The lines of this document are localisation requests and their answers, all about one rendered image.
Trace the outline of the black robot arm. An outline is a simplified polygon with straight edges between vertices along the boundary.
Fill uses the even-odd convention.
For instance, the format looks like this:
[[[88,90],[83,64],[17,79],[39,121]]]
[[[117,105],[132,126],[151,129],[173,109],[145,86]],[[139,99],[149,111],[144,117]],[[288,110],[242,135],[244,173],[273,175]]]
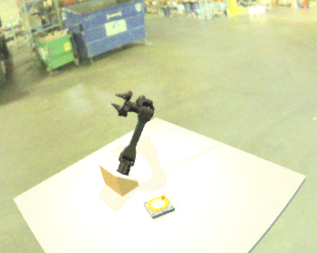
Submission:
[[[120,152],[118,161],[120,162],[118,165],[118,169],[116,170],[118,173],[122,175],[129,175],[131,167],[135,164],[136,159],[136,146],[138,144],[139,138],[143,131],[144,126],[146,123],[153,117],[155,107],[153,106],[153,101],[150,99],[145,98],[145,96],[139,96],[136,99],[136,108],[134,110],[135,113],[138,114],[138,123],[134,130],[134,133],[129,141],[129,144],[125,147],[124,151]],[[149,106],[149,108],[148,108]],[[122,116],[126,117],[130,112],[130,108],[132,108],[129,103],[123,108]]]

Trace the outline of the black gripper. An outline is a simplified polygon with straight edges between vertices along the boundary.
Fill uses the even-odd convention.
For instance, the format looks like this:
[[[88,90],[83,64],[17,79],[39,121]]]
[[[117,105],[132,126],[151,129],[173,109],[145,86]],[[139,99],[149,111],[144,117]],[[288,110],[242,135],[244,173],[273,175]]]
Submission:
[[[126,99],[126,102],[127,103],[129,103],[131,106],[133,106],[132,108],[130,108],[129,110],[130,110],[130,112],[134,112],[134,110],[135,110],[135,108],[136,108],[136,103],[135,102],[131,102],[131,101],[129,101],[129,99],[131,98],[131,96],[132,96],[132,93],[131,93],[131,91],[129,91],[128,93],[126,93],[126,94],[115,94],[115,96],[118,96],[118,97],[121,97],[121,98],[123,98],[123,99]],[[126,102],[125,102],[125,104],[124,104],[124,106],[126,105]],[[112,106],[114,106],[117,110],[118,110],[118,112],[119,112],[119,116],[122,116],[122,111],[123,111],[123,108],[124,108],[124,106],[121,106],[121,105],[118,105],[118,104],[111,104]]]

